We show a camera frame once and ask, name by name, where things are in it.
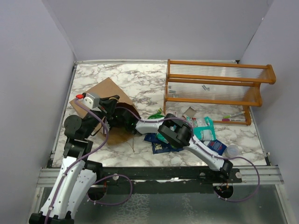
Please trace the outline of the brown paper bag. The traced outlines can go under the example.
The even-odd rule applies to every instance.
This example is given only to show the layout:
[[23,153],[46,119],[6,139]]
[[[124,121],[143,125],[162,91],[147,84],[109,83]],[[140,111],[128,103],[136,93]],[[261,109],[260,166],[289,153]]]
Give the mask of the brown paper bag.
[[66,128],[65,135],[67,137],[66,146],[70,147],[73,143],[76,149],[83,149],[86,153],[91,151],[92,142],[88,140],[97,126],[102,125],[105,133],[101,136],[108,137],[107,143],[110,146],[118,145],[126,142],[133,135],[124,128],[113,127],[110,128],[108,119],[102,114],[102,111],[93,111],[82,104],[82,100],[86,93],[97,94],[100,98],[107,98],[114,95],[119,95],[120,99],[117,107],[125,107],[140,117],[135,105],[131,99],[121,90],[110,78],[106,78],[99,84],[90,88],[88,91],[78,94],[70,104],[78,113],[78,115],[69,116],[64,123]]

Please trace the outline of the green snack bag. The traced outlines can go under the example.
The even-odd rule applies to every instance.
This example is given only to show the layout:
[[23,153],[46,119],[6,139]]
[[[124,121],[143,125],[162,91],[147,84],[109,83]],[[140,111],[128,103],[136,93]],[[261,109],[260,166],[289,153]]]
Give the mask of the green snack bag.
[[159,109],[157,110],[157,112],[154,113],[154,114],[152,114],[152,115],[150,115],[150,116],[148,117],[148,119],[161,119],[161,118],[164,118],[164,117],[165,117],[165,114],[164,114],[162,108],[159,108]]

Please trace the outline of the teal snack packet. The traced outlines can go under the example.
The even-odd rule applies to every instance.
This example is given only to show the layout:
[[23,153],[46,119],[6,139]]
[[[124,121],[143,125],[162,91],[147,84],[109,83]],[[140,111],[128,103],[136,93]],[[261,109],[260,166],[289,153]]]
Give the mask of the teal snack packet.
[[185,119],[193,127],[194,135],[201,141],[216,140],[214,123],[209,117],[191,118],[185,116]]
[[162,134],[160,134],[160,133],[157,133],[157,134],[156,134],[156,137],[157,137],[160,141],[162,141],[162,142],[164,142],[164,143],[166,143],[166,144],[169,143],[168,140],[167,140]]

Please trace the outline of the Kettle sea salt vinegar chips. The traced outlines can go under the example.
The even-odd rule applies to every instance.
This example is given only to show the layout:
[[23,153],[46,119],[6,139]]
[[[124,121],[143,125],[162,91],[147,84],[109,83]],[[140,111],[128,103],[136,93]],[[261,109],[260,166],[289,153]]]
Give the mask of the Kettle sea salt vinegar chips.
[[152,152],[153,154],[161,154],[161,153],[168,153],[168,152],[180,152],[182,148],[175,148],[170,143],[166,144],[160,141],[156,137],[156,133],[148,133],[145,135],[144,140],[150,142],[152,145]]

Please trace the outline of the blue white snack bag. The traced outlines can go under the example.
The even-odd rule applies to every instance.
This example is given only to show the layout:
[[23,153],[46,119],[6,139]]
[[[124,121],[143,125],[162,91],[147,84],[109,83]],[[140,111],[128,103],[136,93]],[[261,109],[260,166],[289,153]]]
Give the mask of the blue white snack bag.
[[205,145],[212,151],[216,152],[218,155],[223,155],[223,153],[227,149],[227,146],[219,140],[205,141]]

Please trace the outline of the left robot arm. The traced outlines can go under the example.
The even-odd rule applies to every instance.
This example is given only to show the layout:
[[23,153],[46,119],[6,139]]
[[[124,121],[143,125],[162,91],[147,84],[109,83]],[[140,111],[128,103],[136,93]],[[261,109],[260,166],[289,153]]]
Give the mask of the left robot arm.
[[100,98],[96,94],[83,93],[75,98],[75,103],[87,114],[81,118],[70,115],[64,121],[67,138],[62,165],[48,199],[38,213],[31,214],[31,224],[72,224],[77,209],[92,184],[103,180],[102,165],[88,163],[94,151],[93,142],[88,140],[98,124],[105,132],[108,128],[104,119],[110,119],[120,97],[118,95]]

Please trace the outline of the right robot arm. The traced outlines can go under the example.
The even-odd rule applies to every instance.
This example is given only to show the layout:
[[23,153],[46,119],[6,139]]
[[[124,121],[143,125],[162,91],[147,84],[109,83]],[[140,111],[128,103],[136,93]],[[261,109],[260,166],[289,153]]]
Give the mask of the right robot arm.
[[168,113],[160,119],[142,119],[125,107],[117,107],[108,120],[110,128],[124,128],[132,134],[161,134],[174,148],[190,151],[214,171],[215,179],[226,182],[231,178],[233,163],[209,149],[195,135],[186,120]]

